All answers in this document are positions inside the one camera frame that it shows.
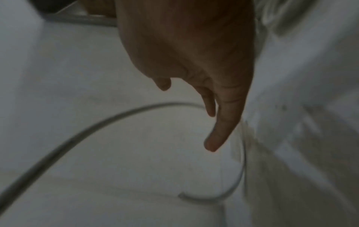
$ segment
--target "hand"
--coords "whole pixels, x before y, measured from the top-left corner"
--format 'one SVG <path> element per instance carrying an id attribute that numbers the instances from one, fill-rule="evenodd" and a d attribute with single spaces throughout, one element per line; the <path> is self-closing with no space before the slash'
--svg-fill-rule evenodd
<path id="1" fill-rule="evenodd" d="M 121 40 L 133 64 L 163 91 L 181 78 L 217 121 L 215 152 L 239 123 L 254 68 L 252 0 L 116 0 Z"/>

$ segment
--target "gray cable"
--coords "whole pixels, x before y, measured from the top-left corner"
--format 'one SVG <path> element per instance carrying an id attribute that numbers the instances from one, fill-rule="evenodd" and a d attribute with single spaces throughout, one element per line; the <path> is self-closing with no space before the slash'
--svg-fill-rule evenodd
<path id="1" fill-rule="evenodd" d="M 168 102 L 163 104 L 154 104 L 148 105 L 136 109 L 132 109 L 123 113 L 119 113 L 112 117 L 109 117 L 101 122 L 98 122 L 87 129 L 79 132 L 77 135 L 71 137 L 60 146 L 51 151 L 48 155 L 43 157 L 39 162 L 37 162 L 34 166 L 32 166 L 27 172 L 25 172 L 22 176 L 20 176 L 15 182 L 13 182 L 2 194 L 0 194 L 0 216 L 15 202 L 17 198 L 19 198 L 22 193 L 24 193 L 37 179 L 40 178 L 53 164 L 55 164 L 61 157 L 63 157 L 68 151 L 78 145 L 81 141 L 86 139 L 91 134 L 99 131 L 100 129 L 127 117 L 147 112 L 150 110 L 155 110 L 159 108 L 165 107 L 173 107 L 173 106 L 187 106 L 193 108 L 204 109 L 203 106 L 193 103 L 186 102 Z M 215 196 L 215 197 L 197 197 L 188 195 L 185 193 L 181 193 L 178 197 L 184 201 L 193 202 L 196 204 L 213 204 L 223 201 L 233 194 L 234 190 L 239 185 L 242 175 L 243 175 L 244 165 L 242 165 L 242 169 L 240 171 L 240 175 L 237 181 L 234 183 L 229 190 L 225 193 Z"/>

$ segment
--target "skin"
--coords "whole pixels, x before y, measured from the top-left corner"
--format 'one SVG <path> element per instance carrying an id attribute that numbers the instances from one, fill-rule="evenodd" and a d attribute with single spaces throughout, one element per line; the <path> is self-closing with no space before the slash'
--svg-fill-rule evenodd
<path id="1" fill-rule="evenodd" d="M 204 145 L 218 150 L 240 121 L 253 78 L 252 1 L 116 0 L 116 11 L 136 68 L 163 91 L 183 79 L 217 116 Z"/>

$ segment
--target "curved cable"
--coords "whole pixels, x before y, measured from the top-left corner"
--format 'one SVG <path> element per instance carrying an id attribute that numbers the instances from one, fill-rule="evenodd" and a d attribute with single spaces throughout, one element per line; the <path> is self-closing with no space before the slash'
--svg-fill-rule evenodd
<path id="1" fill-rule="evenodd" d="M 37 162 L 34 166 L 32 166 L 27 172 L 21 175 L 15 182 L 13 182 L 2 194 L 0 194 L 0 216 L 13 204 L 13 202 L 19 198 L 37 179 L 40 178 L 53 164 L 55 164 L 61 157 L 63 157 L 67 152 L 69 152 L 72 148 L 78 145 L 81 141 L 92 135 L 93 133 L 99 131 L 100 129 L 127 117 L 159 109 L 165 107 L 173 107 L 173 106 L 187 106 L 193 108 L 204 109 L 203 106 L 187 103 L 187 102 L 168 102 L 162 104 L 154 104 L 148 105 L 136 109 L 132 109 L 123 113 L 119 113 L 112 117 L 109 117 L 105 120 L 102 120 L 87 129 L 79 132 L 75 136 L 71 137 L 60 146 L 52 150 L 48 155 L 43 157 L 39 162 Z M 188 195 L 185 193 L 181 193 L 178 197 L 184 201 L 194 202 L 194 203 L 217 203 L 222 201 L 223 199 L 228 198 L 234 190 L 237 188 L 242 175 L 243 175 L 243 166 L 240 172 L 240 176 L 235 184 L 230 187 L 228 191 L 223 193 L 222 195 L 215 197 L 197 197 Z"/>

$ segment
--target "finger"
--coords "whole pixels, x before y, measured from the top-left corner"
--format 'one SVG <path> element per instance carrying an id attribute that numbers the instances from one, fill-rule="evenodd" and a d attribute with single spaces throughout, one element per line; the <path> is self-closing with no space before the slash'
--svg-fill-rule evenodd
<path id="1" fill-rule="evenodd" d="M 206 111 L 210 117 L 216 116 L 216 102 L 214 94 L 211 90 L 205 87 L 194 87 L 194 89 L 202 96 L 205 103 Z"/>
<path id="2" fill-rule="evenodd" d="M 205 148 L 211 152 L 218 150 L 228 139 L 240 121 L 245 100 L 221 101 L 216 124 L 205 141 Z"/>
<path id="3" fill-rule="evenodd" d="M 167 91 L 171 87 L 171 79 L 169 78 L 154 78 L 153 81 L 159 89 Z"/>

